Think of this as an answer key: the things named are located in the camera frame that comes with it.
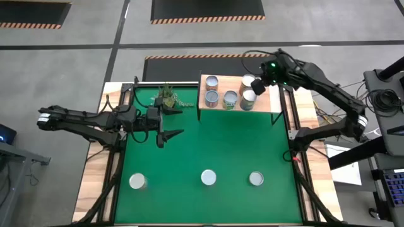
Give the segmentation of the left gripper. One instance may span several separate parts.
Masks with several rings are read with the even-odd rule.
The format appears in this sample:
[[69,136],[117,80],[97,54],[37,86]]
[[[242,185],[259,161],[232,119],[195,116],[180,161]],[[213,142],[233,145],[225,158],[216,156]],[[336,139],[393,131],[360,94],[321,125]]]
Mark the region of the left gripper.
[[164,141],[168,141],[174,136],[184,132],[184,129],[171,131],[163,131],[162,127],[162,112],[165,115],[181,114],[182,110],[163,106],[163,98],[156,98],[153,106],[147,106],[146,114],[142,116],[143,130],[145,132],[146,142],[150,131],[157,131],[156,144],[158,148],[164,147]]

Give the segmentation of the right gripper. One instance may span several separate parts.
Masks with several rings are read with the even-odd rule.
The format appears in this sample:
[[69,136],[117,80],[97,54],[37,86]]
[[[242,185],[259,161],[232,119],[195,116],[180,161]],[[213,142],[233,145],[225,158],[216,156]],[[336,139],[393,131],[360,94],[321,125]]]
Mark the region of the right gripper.
[[262,73],[251,83],[251,88],[256,95],[263,94],[266,87],[286,84],[281,52],[270,55],[268,61],[261,63],[260,69]]

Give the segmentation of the orange label tin can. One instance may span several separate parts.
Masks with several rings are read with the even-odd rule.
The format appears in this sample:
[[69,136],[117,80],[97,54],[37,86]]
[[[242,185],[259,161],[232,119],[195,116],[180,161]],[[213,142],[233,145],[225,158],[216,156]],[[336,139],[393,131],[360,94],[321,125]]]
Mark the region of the orange label tin can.
[[251,88],[251,83],[256,79],[256,77],[252,74],[245,74],[242,77],[241,85],[239,88],[239,94],[242,95],[243,92],[247,89]]

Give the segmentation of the blue dotted label tin can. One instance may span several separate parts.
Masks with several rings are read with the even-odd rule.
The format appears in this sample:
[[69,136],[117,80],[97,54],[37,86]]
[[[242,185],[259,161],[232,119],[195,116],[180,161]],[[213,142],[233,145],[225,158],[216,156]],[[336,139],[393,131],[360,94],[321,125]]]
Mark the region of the blue dotted label tin can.
[[205,105],[208,108],[215,108],[218,105],[219,94],[216,90],[209,90],[205,93]]

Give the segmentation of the mix vegetable label tin can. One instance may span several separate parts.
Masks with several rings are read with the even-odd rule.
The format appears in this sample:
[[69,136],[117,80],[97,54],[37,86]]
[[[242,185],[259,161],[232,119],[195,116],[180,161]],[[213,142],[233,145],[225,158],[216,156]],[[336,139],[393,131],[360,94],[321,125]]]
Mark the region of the mix vegetable label tin can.
[[226,91],[223,96],[223,108],[225,110],[232,110],[234,109],[237,101],[238,101],[238,95],[235,91],[232,90]]

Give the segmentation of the red label small tin can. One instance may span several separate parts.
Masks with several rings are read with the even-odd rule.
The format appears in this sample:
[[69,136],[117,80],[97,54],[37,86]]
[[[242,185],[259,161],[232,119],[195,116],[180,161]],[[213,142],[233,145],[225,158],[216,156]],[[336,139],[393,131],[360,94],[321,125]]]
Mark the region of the red label small tin can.
[[206,91],[217,90],[218,89],[218,78],[214,75],[209,75],[205,80]]

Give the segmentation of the pale green label tin can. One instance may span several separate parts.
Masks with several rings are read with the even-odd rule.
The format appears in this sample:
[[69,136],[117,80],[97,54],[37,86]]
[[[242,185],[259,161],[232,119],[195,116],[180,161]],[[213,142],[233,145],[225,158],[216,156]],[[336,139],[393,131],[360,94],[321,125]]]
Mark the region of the pale green label tin can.
[[212,186],[217,180],[217,175],[213,170],[206,169],[201,173],[201,181],[207,186]]

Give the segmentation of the silver lid tin can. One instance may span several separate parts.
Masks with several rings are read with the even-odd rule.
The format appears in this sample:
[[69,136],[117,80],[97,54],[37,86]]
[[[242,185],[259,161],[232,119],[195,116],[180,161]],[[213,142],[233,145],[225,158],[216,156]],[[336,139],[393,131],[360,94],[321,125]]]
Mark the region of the silver lid tin can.
[[261,172],[251,172],[249,175],[249,182],[253,186],[260,186],[264,182],[264,176]]
[[134,173],[129,178],[129,186],[134,190],[144,189],[147,186],[146,177],[142,173]]

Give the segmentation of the wooden shelf with black legs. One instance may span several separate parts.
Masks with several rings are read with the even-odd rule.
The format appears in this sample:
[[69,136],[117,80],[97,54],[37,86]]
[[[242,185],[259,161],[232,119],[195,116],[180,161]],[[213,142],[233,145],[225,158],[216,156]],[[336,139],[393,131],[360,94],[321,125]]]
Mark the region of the wooden shelf with black legs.
[[[217,85],[215,86],[218,93],[217,99],[214,99],[216,103],[215,107],[209,107],[206,101],[206,94],[208,88],[214,86],[212,81],[216,79]],[[244,112],[241,108],[242,95],[239,93],[243,82],[243,78],[240,76],[223,76],[223,75],[209,75],[202,74],[199,80],[198,94],[197,94],[197,119],[201,120],[202,110],[223,110],[223,111],[237,111]],[[235,105],[229,109],[224,104],[224,96],[227,91],[234,91],[237,93],[237,101]],[[275,124],[282,116],[282,108],[280,105],[279,88],[277,86],[269,86],[265,88],[263,94],[259,95],[254,102],[254,105],[250,112],[263,112],[269,113],[271,117],[271,123]]]

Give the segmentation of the black hazard striped floor mat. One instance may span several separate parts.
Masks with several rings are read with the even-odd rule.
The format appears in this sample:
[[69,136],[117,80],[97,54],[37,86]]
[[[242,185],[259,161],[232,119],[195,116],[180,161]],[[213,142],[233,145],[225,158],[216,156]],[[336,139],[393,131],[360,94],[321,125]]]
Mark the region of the black hazard striped floor mat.
[[262,0],[152,0],[151,24],[265,20]]
[[145,57],[142,80],[195,82],[200,74],[243,76],[248,70],[260,72],[268,58],[268,54],[151,55]]
[[60,29],[70,2],[0,1],[0,28]]

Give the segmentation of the green table mat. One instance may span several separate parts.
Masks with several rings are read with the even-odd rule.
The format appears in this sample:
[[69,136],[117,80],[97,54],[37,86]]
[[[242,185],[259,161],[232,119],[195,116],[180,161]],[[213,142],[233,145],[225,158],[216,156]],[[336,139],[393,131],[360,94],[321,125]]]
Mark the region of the green table mat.
[[[292,165],[283,159],[288,140],[283,117],[269,113],[202,110],[163,118],[166,130],[184,129],[163,148],[142,132],[126,145],[117,224],[299,224],[302,221]],[[213,170],[214,185],[201,181]],[[264,182],[253,186],[251,172]],[[142,173],[144,189],[129,178]]]

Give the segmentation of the white paper sheet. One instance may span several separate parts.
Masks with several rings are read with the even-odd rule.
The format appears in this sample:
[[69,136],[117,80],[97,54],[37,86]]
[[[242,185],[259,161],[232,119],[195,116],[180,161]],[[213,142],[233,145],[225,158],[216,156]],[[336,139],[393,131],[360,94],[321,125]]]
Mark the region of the white paper sheet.
[[[329,158],[349,150],[349,148],[331,144],[325,144],[325,148]],[[332,170],[331,176],[334,182],[362,185],[359,164],[357,162]]]

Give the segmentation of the grey desk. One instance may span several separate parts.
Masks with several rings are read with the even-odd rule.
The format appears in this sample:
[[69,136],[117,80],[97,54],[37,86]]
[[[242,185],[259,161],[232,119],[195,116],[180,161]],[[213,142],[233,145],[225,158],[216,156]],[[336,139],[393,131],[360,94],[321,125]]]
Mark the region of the grey desk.
[[0,143],[0,227],[9,227],[32,163],[48,165],[50,157]]

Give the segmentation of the blue lit keyboard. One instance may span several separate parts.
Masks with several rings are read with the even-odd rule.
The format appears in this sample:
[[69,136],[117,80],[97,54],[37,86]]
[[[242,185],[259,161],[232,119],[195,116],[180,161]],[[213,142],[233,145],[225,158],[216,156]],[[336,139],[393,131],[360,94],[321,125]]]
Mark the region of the blue lit keyboard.
[[382,170],[381,181],[393,207],[404,207],[404,169]]

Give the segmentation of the black aluminium table frame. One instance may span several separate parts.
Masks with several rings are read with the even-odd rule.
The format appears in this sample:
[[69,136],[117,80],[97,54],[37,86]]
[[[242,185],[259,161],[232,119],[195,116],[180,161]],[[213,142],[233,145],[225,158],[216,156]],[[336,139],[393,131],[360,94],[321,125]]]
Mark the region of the black aluminium table frame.
[[[107,95],[109,95],[109,100],[114,106],[122,102],[126,103],[128,101],[126,98],[127,93],[123,91],[126,85],[127,82],[105,83],[99,109],[104,105]],[[285,97],[289,127],[291,129],[297,129],[299,126],[317,127],[319,125],[315,113],[315,104],[313,104],[310,91],[301,88],[297,91],[284,91],[283,95]],[[107,183],[116,171],[119,154],[108,151],[97,154],[101,149],[101,145],[97,143],[92,143],[89,147],[88,156],[94,155],[94,157],[85,164],[72,221],[79,221],[84,217],[103,189],[106,188]],[[300,155],[301,159],[307,160],[306,163],[308,166],[304,167],[300,164],[299,167],[303,172],[310,172],[311,183],[318,197],[334,217],[342,220],[343,216],[331,176],[331,170],[327,158],[320,154],[325,152],[324,143],[314,141],[311,144],[311,148],[305,154]],[[116,205],[115,200],[117,199],[118,190],[119,187],[117,185],[111,189],[111,192],[105,198],[105,202],[99,208],[96,217],[93,218],[93,223],[112,220],[114,217],[112,207]]]

